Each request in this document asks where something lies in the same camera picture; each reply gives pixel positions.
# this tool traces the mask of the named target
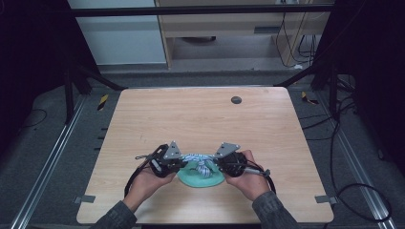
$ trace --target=aluminum rail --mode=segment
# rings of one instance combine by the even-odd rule
[[[319,92],[316,93],[320,100],[320,104],[323,106],[325,112],[330,115],[330,111],[328,109],[328,103],[327,99]],[[334,128],[335,124],[333,121],[330,122],[330,125]],[[372,187],[374,187],[372,180],[367,173],[366,169],[358,159],[354,149],[352,148],[350,141],[348,140],[345,132],[343,131],[343,128],[340,128],[339,132],[336,135],[338,142],[340,146],[342,147],[342,153],[348,162],[352,174],[354,178],[356,179],[357,182],[359,183],[364,183],[368,184]],[[369,205],[370,210],[373,213],[373,216],[375,219],[383,219],[388,216],[388,210],[387,207],[384,204],[384,201],[381,199],[380,195],[370,189],[367,188],[361,188],[360,189],[364,199],[367,201],[367,204]],[[377,223],[379,228],[381,229],[395,229],[395,223],[392,218],[387,219],[384,222],[379,222]]]
[[[58,140],[54,144],[48,160],[45,162],[45,165],[38,176],[38,179],[33,185],[28,197],[26,198],[26,201],[24,202],[17,216],[14,218],[11,224],[11,229],[24,229],[27,227],[32,213],[35,210],[38,201],[41,199],[45,188],[47,187],[48,181],[53,174],[53,170],[56,167],[57,161],[62,155],[66,143],[68,142],[68,139],[71,136],[75,124],[81,114],[85,99],[85,96],[81,96],[79,98],[79,101],[77,102],[75,108],[75,115],[73,116],[71,122],[65,125]]]
[[[259,12],[324,12],[352,10],[353,6],[334,4],[297,5],[233,5],[233,6],[193,6],[193,7],[151,7],[115,9],[71,9],[44,10],[40,13],[52,16],[99,17],[99,16],[145,16],[177,14],[216,14],[216,13],[259,13]]]

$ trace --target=gray floor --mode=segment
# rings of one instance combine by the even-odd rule
[[[127,87],[185,87],[272,85],[297,73],[297,70],[282,65],[274,45],[269,37],[265,36],[218,37],[214,42],[188,38],[179,39],[176,44],[175,59],[170,70],[149,70],[120,75],[110,73],[105,76]],[[310,77],[289,88],[298,117],[326,114],[321,105],[310,104],[301,98],[301,92],[308,87],[309,79]],[[83,112],[32,214],[31,224],[48,224],[51,228],[55,228],[55,224],[79,225],[75,220],[79,206],[73,203],[73,199],[85,192],[96,163],[97,148],[102,145],[101,136],[105,135],[103,128],[108,127],[119,97],[119,92],[114,92],[93,80],[91,83],[93,92],[86,96]],[[46,116],[43,111],[32,111],[26,125],[39,123],[22,128],[19,137],[10,147],[12,157],[8,161],[2,161],[0,225],[5,228],[21,208],[63,128],[63,93],[63,88],[57,88],[37,97],[33,107],[46,111]],[[108,94],[109,99],[104,109],[98,111],[96,107],[104,94]],[[309,92],[312,98],[318,100],[321,99],[319,94]],[[300,121],[305,127],[323,118],[325,116],[316,116]],[[347,135],[374,186],[388,197],[394,209],[393,220],[396,226],[405,228],[405,178],[392,162],[378,159],[376,146],[367,128],[353,110],[342,114],[341,131]],[[333,196],[329,170],[330,140],[311,140],[328,137],[331,133],[332,126],[329,122],[304,131],[327,194]],[[333,167],[338,188],[356,182],[350,164],[337,141],[333,147]],[[372,215],[359,189],[350,190],[343,198],[358,211]],[[342,204],[335,205],[334,215],[330,228],[379,228],[376,223],[355,216]],[[323,225],[304,226],[322,228]]]

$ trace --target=wooden tabletop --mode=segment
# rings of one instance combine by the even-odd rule
[[[239,96],[242,103],[231,102]],[[329,222],[325,190],[284,88],[133,89],[121,93],[82,202],[80,223],[94,223],[119,200],[141,160],[176,140],[186,155],[213,155],[222,142],[251,150],[271,171],[278,198],[298,222]],[[231,185],[191,188],[177,177],[143,202],[138,223],[254,223],[251,201]]]

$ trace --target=human hand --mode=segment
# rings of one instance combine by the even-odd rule
[[[246,156],[247,160],[255,162],[251,151],[243,151],[242,154]],[[239,177],[231,177],[227,174],[224,176],[228,184],[237,187],[245,197],[252,201],[261,194],[270,191],[267,180],[263,176],[250,173],[243,173]]]
[[[175,176],[176,173],[164,178],[156,177],[151,168],[144,168],[132,182],[131,189],[123,202],[132,212],[135,212],[145,200],[161,186],[170,183]]]

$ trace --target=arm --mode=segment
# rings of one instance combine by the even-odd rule
[[[123,201],[117,203],[91,228],[132,228],[137,222],[134,213],[139,206],[151,197],[161,186],[170,183],[175,173],[165,178],[156,177],[150,168],[145,168],[134,179],[131,190]]]
[[[250,151],[242,152],[247,160],[254,161]],[[300,228],[297,221],[284,208],[282,202],[271,192],[264,177],[244,173],[240,177],[224,175],[226,182],[237,187],[248,199],[264,229]]]

